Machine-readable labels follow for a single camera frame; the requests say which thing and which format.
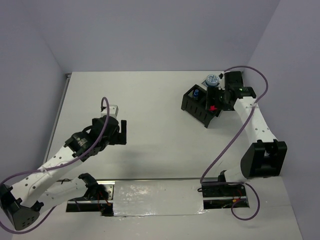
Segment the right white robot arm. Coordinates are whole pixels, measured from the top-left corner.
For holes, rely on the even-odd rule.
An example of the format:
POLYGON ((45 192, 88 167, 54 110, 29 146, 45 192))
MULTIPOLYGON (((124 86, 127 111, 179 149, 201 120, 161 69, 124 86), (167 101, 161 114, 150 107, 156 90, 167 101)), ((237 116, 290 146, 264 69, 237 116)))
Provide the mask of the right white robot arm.
POLYGON ((242 126, 222 152, 209 165, 200 178, 205 185, 205 177, 211 168, 221 159, 238 137, 245 132, 249 147, 233 168, 223 170, 216 181, 217 190, 223 196, 235 190, 235 184, 255 178, 279 176, 288 147, 279 141, 267 125, 259 107, 259 101, 269 90, 269 83, 263 77, 265 89, 256 95, 252 87, 245 86, 240 71, 223 71, 219 78, 224 81, 223 88, 207 86, 207 99, 214 101, 219 110, 231 108, 239 116, 242 126))

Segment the pink cap highlighter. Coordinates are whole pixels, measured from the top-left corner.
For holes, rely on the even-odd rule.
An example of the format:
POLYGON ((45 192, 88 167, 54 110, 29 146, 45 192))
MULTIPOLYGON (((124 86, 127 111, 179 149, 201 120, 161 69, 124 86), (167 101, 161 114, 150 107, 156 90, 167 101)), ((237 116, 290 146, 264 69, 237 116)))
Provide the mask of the pink cap highlighter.
POLYGON ((209 108, 210 111, 216 111, 217 109, 218 109, 218 108, 215 107, 214 105, 210 106, 210 108, 209 108))

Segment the blue round tape tub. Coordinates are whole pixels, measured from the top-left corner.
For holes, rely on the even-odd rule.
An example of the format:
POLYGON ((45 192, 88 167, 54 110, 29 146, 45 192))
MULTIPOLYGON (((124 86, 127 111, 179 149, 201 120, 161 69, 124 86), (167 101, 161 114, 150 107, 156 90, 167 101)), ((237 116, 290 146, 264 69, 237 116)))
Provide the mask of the blue round tape tub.
POLYGON ((217 87, 220 84, 220 78, 218 75, 209 74, 205 79, 205 84, 208 87, 217 87))

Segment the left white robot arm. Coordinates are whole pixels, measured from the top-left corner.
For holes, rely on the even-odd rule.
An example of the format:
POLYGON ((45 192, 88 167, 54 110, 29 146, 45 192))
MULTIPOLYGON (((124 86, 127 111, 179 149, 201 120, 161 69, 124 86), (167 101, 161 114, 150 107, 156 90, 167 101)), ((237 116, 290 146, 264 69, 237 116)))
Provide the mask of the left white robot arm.
POLYGON ((112 187, 98 184, 89 173, 82 173, 61 185, 56 182, 108 145, 126 145, 127 121, 114 117, 92 119, 92 124, 76 132, 46 163, 21 181, 0 186, 0 207, 15 230, 30 227, 39 216, 65 201, 112 199, 112 187))

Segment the clear glue bottle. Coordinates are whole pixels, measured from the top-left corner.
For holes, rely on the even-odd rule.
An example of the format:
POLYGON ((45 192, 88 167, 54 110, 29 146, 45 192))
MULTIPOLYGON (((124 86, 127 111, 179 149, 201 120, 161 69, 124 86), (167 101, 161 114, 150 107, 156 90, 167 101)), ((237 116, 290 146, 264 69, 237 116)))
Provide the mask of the clear glue bottle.
POLYGON ((198 99, 198 97, 199 97, 199 90, 198 89, 195 89, 194 91, 193 91, 193 98, 194 99, 198 99))

